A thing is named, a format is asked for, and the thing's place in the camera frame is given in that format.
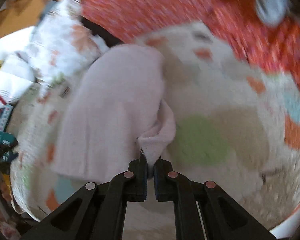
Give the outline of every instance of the green circle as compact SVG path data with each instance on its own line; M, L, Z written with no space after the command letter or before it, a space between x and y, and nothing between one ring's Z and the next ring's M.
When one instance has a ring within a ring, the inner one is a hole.
M168 146L177 161L199 165L220 163L229 149L210 121L201 115L192 115L179 122L175 139Z

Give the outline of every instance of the wooden floor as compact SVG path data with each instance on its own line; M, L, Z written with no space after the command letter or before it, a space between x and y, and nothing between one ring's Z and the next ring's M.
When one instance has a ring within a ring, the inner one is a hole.
M0 12L0 38L35 25L48 0L7 0Z

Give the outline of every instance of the polka dot fabric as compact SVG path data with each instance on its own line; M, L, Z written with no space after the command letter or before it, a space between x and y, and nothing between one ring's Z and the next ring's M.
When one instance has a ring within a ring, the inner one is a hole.
M202 20L238 58L266 73L291 72L300 89L300 22L286 17L278 27L267 27L255 14L254 1L84 0L83 15L125 42L170 25Z

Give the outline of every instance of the blue spot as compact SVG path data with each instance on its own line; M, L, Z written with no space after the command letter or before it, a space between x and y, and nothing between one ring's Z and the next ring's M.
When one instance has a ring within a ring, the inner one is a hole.
M54 185L54 191L59 204L62 204L76 192L72 187L71 180L61 176L58 177L58 182Z
M300 123L300 97L286 93L284 103L291 119L295 123Z

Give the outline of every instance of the round metal pin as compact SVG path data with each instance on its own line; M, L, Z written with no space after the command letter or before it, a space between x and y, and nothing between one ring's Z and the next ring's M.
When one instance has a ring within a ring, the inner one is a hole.
M216 186L215 182L209 180L206 182L206 187L208 188L214 188Z
M176 177L178 176L178 173L175 172L175 171L170 171L170 172L168 173L168 176L169 176L170 178L176 178Z
M134 174L132 171L126 171L123 175L129 179L132 178Z
M94 189L95 187L96 187L96 184L93 183L93 182L88 182L88 183L86 184L86 189L87 189L87 190L92 190L92 189Z

